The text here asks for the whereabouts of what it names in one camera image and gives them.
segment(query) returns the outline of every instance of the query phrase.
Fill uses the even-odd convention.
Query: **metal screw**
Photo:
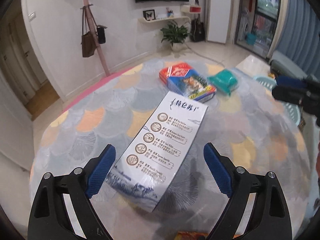
[[[82,168],[76,168],[73,173],[74,174],[80,174],[82,172]]]
[[[245,172],[244,167],[237,167],[237,172],[241,174],[244,173]]]
[[[50,172],[47,172],[47,173],[45,173],[45,174],[43,175],[43,178],[44,178],[44,179],[48,179],[48,178],[50,178],[50,176],[51,176],[51,173],[50,173]]]
[[[269,176],[270,178],[272,178],[272,179],[276,177],[275,173],[272,172],[272,171],[269,171],[269,172],[268,172],[268,176]]]

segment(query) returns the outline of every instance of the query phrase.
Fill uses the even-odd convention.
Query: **scallop patterned tablecloth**
[[[186,61],[204,76],[216,65]],[[116,160],[159,105],[168,89],[159,70],[177,62],[153,59],[112,79],[59,116],[44,132],[30,176],[31,200],[41,177],[70,173],[97,157],[107,144],[116,147]],[[135,207],[106,182],[91,203],[114,240],[170,239],[177,231],[209,232],[228,198],[220,193],[203,158],[212,142],[220,154],[250,173],[274,171],[288,203],[293,235],[308,202],[310,166],[304,140],[281,103],[250,77],[234,70],[239,87],[231,97],[217,93],[208,105],[198,134],[171,185],[152,213]],[[245,230],[254,196],[238,233]],[[76,233],[80,226],[70,215]]]

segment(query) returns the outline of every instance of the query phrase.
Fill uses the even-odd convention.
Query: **handbag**
[[[87,15],[85,12],[85,7],[83,7],[82,11],[82,57],[91,57],[94,54],[97,46],[90,31],[84,34],[84,25],[85,31],[87,32]]]
[[[89,11],[90,11],[91,17],[93,19],[93,22],[97,27],[98,42],[99,42],[99,44],[104,44],[104,43],[106,43],[106,35],[104,33],[104,29],[106,29],[107,27],[105,27],[103,25],[97,25],[96,20],[94,19],[92,11],[90,10],[90,8],[89,8]]]

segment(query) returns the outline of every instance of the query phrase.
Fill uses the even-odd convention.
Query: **cable on floor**
[[[203,56],[203,55],[199,54],[198,52],[194,51],[193,49],[191,49],[186,43],[185,43],[185,45],[187,46],[188,49],[190,49],[194,54],[198,55],[199,57],[203,57],[205,59],[211,60],[211,61],[213,61],[213,62],[225,67],[225,65],[223,65],[221,62],[219,62],[219,61],[217,61],[217,60],[215,60],[213,58],[209,58],[209,57]]]

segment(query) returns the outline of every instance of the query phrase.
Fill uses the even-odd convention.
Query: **cracker box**
[[[169,91],[107,175],[118,193],[154,210],[196,136],[207,106]]]
[[[185,62],[162,69],[159,77],[169,90],[202,103],[211,99],[217,91]]]

